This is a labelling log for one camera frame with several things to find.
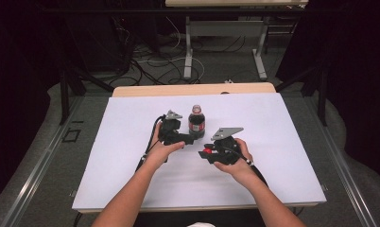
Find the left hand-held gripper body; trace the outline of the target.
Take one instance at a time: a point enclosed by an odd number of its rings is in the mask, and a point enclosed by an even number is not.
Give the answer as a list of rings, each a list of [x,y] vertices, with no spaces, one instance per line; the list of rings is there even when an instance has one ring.
[[[181,127],[180,119],[181,115],[171,110],[163,117],[158,138],[164,145],[186,141],[186,135],[178,132],[178,129]]]

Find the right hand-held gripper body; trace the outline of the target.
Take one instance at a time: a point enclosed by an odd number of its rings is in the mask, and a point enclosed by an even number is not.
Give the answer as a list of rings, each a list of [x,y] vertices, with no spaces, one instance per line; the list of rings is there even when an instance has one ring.
[[[233,165],[242,158],[240,147],[234,140],[233,135],[242,131],[243,128],[219,128],[211,140],[216,145],[213,153],[219,154],[219,160],[223,165]]]

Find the dark soda bottle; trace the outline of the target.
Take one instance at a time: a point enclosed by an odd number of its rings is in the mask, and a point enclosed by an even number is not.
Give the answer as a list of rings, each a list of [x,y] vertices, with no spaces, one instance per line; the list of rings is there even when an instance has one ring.
[[[205,133],[205,115],[201,111],[199,105],[194,105],[192,112],[188,117],[189,133],[195,138],[199,139],[204,136]]]

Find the person's left hand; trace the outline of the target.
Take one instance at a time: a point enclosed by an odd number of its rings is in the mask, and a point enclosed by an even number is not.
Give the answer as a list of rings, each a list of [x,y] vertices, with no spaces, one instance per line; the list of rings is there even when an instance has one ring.
[[[171,145],[164,145],[159,141],[159,131],[161,124],[158,123],[154,130],[154,135],[151,140],[151,147],[148,150],[147,157],[143,163],[142,169],[156,171],[168,158],[168,156],[185,146],[183,141]]]

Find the person's right hand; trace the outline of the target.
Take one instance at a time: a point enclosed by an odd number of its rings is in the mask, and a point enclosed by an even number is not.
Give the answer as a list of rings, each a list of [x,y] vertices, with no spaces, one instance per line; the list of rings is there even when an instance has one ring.
[[[240,138],[235,138],[235,141],[238,143],[243,156],[251,161],[252,155],[248,151],[246,142]],[[230,174],[238,183],[246,188],[250,188],[251,180],[256,177],[247,162],[243,159],[238,159],[234,165],[229,166],[225,166],[220,162],[214,162],[214,166],[217,169]]]

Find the white table mat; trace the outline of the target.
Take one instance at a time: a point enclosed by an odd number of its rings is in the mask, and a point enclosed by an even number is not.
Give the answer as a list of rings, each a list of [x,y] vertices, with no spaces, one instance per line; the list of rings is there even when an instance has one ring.
[[[151,211],[252,207],[251,194],[199,155],[215,132],[239,130],[269,189],[287,206],[314,206],[326,198],[282,97],[277,93],[112,97],[108,101],[73,209],[102,210],[133,175],[158,116],[187,116],[194,105],[206,132],[170,154],[155,173],[142,209]]]

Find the black metal stand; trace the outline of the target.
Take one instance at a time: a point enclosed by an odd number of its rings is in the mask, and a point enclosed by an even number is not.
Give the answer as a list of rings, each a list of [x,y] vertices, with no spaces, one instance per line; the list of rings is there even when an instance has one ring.
[[[326,127],[326,97],[327,97],[327,79],[329,67],[324,63],[316,63],[314,66],[308,67],[300,74],[292,77],[288,81],[282,82],[275,87],[277,92],[283,91],[291,84],[301,79],[307,79],[307,82],[302,87],[303,96],[311,96],[315,91],[319,92],[317,116],[321,124]]]
[[[90,73],[74,66],[70,62],[65,62],[60,68],[60,101],[61,101],[61,119],[60,124],[63,125],[70,115],[69,90],[76,96],[84,96],[86,88],[82,80],[89,80],[92,84],[112,92],[114,88],[111,85],[95,78]]]

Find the white desk with metal legs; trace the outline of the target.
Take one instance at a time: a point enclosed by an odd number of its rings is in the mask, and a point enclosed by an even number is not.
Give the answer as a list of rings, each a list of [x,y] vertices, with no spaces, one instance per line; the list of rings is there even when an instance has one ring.
[[[173,9],[289,9],[290,7],[308,4],[309,0],[165,0],[165,5]],[[192,76],[193,37],[256,37],[257,47],[252,50],[257,76],[265,81],[268,76],[262,62],[265,39],[268,35],[269,17],[260,16],[258,20],[241,20],[240,16],[230,20],[208,19],[206,21],[194,20],[185,17],[186,56],[183,77]]]

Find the aluminium floor rail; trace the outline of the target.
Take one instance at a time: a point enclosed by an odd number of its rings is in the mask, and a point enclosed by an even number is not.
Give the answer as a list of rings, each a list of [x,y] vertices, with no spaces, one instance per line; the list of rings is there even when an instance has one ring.
[[[337,171],[337,175],[342,182],[345,192],[362,227],[378,227],[351,174],[350,168],[344,156],[337,147],[334,137],[331,135],[328,127],[324,126],[318,117],[318,105],[315,103],[314,98],[306,97],[304,102],[308,106],[309,112],[313,115],[316,125],[324,137],[325,145],[328,148],[329,157]]]
[[[52,106],[34,142],[0,198],[0,227],[76,227],[74,196],[88,157],[85,100],[76,97],[65,123]]]

